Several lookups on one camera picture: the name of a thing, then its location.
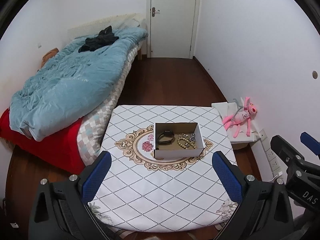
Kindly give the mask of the white diamond pattern tablecloth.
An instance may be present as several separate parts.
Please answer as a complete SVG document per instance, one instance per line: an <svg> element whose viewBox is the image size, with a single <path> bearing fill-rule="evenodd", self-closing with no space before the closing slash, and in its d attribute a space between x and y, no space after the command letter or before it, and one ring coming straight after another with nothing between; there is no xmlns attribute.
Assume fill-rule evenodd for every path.
<svg viewBox="0 0 320 240"><path fill-rule="evenodd" d="M157 122L196 122L204 141L198 158L156 160L153 126ZM111 168L89 208L114 230L187 231L231 218L232 202L212 167L222 152L236 159L213 107L122 105L111 115L101 148Z"/></svg>

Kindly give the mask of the white folded cloth stack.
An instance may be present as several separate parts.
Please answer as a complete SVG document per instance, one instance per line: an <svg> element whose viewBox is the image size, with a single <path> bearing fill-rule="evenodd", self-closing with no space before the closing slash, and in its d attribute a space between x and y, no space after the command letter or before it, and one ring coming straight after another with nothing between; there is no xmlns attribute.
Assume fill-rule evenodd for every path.
<svg viewBox="0 0 320 240"><path fill-rule="evenodd" d="M236 102L212 103L212 107L218 111L221 120L230 115L234 116L237 110L242 111ZM232 145L252 143L260 139L260 134L254 126L253 120L251 120L250 125L250 136L247 136L247 124L247 121L243 121L240 124L232 125L228 129L225 129Z"/></svg>

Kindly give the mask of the black watch band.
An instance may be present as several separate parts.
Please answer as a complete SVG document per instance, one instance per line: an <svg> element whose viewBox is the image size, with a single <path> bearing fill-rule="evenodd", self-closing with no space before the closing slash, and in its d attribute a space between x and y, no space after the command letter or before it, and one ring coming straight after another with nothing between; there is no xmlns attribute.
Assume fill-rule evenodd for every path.
<svg viewBox="0 0 320 240"><path fill-rule="evenodd" d="M175 133L171 130L165 130L157 138L157 144L170 145L175 140Z"/></svg>

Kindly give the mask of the white cardboard box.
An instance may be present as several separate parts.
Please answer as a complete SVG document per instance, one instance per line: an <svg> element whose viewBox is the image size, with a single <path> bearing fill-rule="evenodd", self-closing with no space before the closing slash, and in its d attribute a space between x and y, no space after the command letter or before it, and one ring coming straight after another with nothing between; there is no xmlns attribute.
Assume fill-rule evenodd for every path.
<svg viewBox="0 0 320 240"><path fill-rule="evenodd" d="M159 145L157 138L165 130L173 131L175 140L170 145ZM153 138L155 159L195 158L204 151L200 125L196 122L156 122L153 128Z"/></svg>

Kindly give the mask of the blue quilt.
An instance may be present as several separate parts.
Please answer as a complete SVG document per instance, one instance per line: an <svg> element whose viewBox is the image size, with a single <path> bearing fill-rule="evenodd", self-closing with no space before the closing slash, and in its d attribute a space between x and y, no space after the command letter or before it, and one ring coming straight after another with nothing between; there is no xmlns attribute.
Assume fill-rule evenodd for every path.
<svg viewBox="0 0 320 240"><path fill-rule="evenodd" d="M147 38L140 27L115 30L118 39L95 51L80 52L85 37L74 39L11 98L11 130L41 141L100 105L120 79L129 52Z"/></svg>

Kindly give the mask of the grey checkered mattress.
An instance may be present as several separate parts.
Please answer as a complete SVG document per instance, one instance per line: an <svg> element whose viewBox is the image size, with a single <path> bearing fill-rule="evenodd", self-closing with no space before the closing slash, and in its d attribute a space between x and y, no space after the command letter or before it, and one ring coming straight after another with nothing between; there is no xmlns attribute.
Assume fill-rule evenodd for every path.
<svg viewBox="0 0 320 240"><path fill-rule="evenodd" d="M84 116L76 138L79 155L84 165L90 165L100 153L102 139L113 109L124 87L126 77L135 57L139 54L142 42L135 45L128 53L119 80L111 89L107 98L93 111Z"/></svg>

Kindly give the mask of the brown pillow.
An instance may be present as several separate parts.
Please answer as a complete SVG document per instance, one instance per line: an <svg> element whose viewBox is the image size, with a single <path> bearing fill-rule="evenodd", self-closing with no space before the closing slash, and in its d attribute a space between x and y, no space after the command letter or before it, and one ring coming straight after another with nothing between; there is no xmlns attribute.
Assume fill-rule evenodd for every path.
<svg viewBox="0 0 320 240"><path fill-rule="evenodd" d="M58 48L54 48L50 51L48 51L42 58L42 62L41 62L41 68L46 64L46 62L51 59L52 57L54 57L57 53L59 52Z"/></svg>

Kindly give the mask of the pink panther plush toy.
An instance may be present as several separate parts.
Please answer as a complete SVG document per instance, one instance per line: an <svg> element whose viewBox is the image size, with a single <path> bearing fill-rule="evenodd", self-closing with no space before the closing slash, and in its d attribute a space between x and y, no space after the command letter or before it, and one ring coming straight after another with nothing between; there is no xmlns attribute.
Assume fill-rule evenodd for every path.
<svg viewBox="0 0 320 240"><path fill-rule="evenodd" d="M237 138L240 133L240 126L247 124L246 136L249 137L251 134L251 121L257 112L257 107L250 101L250 97L245 97L244 105L240 107L235 114L223 118L223 126L226 130L236 126L233 138Z"/></svg>

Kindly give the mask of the white wall socket strip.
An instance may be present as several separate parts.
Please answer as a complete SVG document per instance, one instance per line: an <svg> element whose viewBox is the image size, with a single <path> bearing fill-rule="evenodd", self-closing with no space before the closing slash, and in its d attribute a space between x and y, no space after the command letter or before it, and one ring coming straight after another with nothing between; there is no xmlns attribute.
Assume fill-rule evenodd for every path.
<svg viewBox="0 0 320 240"><path fill-rule="evenodd" d="M279 164L279 160L277 155L272 151L270 139L264 129L259 132L260 141L262 147L264 149L265 155L267 157L271 172L272 172L272 179L270 181L275 181L277 179L283 179L283 171Z"/></svg>

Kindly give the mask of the white door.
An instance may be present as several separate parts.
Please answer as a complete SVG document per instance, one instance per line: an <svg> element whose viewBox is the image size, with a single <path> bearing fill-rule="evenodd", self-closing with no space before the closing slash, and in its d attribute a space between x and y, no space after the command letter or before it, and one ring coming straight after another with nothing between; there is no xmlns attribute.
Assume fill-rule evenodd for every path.
<svg viewBox="0 0 320 240"><path fill-rule="evenodd" d="M200 0L147 0L147 57L191 59Z"/></svg>

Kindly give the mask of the black clothes on bed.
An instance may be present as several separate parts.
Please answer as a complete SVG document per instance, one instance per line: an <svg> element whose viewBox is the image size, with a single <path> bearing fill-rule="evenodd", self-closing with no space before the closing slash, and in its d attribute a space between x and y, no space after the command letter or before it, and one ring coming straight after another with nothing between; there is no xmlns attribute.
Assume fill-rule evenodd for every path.
<svg viewBox="0 0 320 240"><path fill-rule="evenodd" d="M78 52L95 51L99 48L110 46L119 39L112 32L112 26L109 25L107 28L101 30L96 37L86 38L85 43L79 48Z"/></svg>

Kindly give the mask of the red blanket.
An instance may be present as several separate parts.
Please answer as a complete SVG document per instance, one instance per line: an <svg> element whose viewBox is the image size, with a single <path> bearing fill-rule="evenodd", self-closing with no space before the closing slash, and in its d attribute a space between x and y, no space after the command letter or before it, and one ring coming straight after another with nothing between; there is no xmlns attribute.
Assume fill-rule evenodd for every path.
<svg viewBox="0 0 320 240"><path fill-rule="evenodd" d="M42 141L35 141L10 129L9 110L6 109L1 116L1 138L57 168L72 174L79 174L85 168L77 143L81 123L80 118Z"/></svg>

